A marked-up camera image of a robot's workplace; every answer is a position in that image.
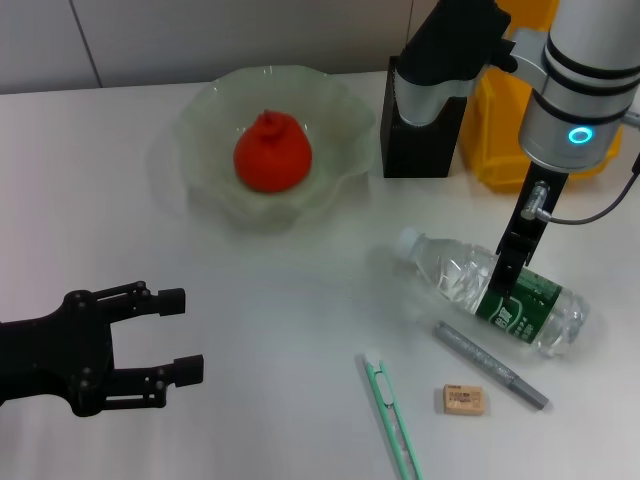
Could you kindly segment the green glass fruit bowl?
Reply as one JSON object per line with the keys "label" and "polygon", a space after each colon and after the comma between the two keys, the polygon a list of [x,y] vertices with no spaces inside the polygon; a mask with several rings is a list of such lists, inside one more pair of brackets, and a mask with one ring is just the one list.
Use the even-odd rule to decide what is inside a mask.
{"label": "green glass fruit bowl", "polygon": [[[300,183],[263,193],[237,174],[237,142],[264,113],[290,116],[311,147]],[[174,131],[191,201],[243,230],[289,229],[329,207],[340,188],[374,160],[375,115],[347,85],[297,65],[243,68],[203,88]]]}

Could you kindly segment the grey marker pen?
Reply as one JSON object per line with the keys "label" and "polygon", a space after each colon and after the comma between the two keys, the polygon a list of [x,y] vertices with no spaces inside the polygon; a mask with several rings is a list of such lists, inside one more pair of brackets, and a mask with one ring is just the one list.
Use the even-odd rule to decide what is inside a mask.
{"label": "grey marker pen", "polygon": [[549,399],[545,395],[447,323],[438,322],[432,332],[454,353],[476,366],[530,406],[537,410],[543,410],[549,404]]}

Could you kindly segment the yellow plastic bin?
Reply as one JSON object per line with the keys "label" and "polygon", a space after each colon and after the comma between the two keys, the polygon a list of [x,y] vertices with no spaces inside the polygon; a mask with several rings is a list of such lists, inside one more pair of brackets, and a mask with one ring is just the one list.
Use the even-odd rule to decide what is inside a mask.
{"label": "yellow plastic bin", "polygon": [[[522,28],[548,32],[559,0],[496,0],[510,14],[508,39]],[[521,150],[519,130],[531,95],[531,87],[498,68],[490,68],[478,82],[462,122],[458,146],[478,179],[497,191],[521,189],[531,164]],[[620,126],[604,161],[570,176],[589,178],[602,171],[619,152]]]}

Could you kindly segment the clear green-label water bottle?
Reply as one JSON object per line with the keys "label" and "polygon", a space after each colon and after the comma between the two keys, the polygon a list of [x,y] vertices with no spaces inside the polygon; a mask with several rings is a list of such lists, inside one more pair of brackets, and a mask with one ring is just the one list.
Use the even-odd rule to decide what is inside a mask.
{"label": "clear green-label water bottle", "polygon": [[406,228],[396,254],[449,303],[547,357],[569,350],[590,313],[581,295],[526,268],[509,297],[491,290],[498,256],[478,245]]}

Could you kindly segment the red-orange fruit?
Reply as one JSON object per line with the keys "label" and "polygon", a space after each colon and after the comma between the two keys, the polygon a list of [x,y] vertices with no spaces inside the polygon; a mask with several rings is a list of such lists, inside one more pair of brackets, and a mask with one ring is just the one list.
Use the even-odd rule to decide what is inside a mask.
{"label": "red-orange fruit", "polygon": [[233,153],[237,177],[267,194],[287,191],[309,174],[313,153],[309,140],[289,114],[265,110],[239,138]]}

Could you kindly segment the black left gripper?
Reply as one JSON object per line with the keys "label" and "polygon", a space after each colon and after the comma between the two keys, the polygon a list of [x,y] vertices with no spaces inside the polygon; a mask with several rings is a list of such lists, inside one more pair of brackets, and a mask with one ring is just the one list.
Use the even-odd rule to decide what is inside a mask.
{"label": "black left gripper", "polygon": [[204,357],[113,370],[110,323],[185,311],[184,289],[153,294],[144,281],[137,281],[98,292],[72,291],[51,314],[0,323],[0,406],[53,395],[67,401],[79,417],[102,410],[164,408],[169,386],[203,382]]}

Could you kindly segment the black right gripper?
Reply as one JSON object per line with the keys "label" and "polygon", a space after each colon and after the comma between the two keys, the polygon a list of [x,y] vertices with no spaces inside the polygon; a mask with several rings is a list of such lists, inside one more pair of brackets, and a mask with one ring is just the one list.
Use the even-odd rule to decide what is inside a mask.
{"label": "black right gripper", "polygon": [[511,296],[523,266],[529,264],[544,233],[546,224],[543,221],[526,220],[521,216],[536,184],[543,182],[548,187],[541,208],[552,213],[568,177],[566,173],[554,172],[535,163],[530,164],[516,207],[497,249],[499,256],[488,285],[491,292],[504,298]]}

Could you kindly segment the small beige eraser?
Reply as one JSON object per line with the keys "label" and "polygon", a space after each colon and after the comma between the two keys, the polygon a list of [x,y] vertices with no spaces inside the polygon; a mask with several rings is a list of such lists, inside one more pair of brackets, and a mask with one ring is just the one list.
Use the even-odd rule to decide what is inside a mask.
{"label": "small beige eraser", "polygon": [[446,384],[443,407],[445,414],[481,416],[485,413],[484,390],[479,386]]}

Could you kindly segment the black mesh pen holder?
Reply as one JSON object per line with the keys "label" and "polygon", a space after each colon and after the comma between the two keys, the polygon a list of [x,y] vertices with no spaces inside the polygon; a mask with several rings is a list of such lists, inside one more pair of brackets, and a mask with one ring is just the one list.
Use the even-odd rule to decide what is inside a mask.
{"label": "black mesh pen holder", "polygon": [[380,146],[385,178],[446,178],[458,140],[466,98],[450,98],[429,125],[405,123],[395,99],[394,67],[388,62],[380,126]]}

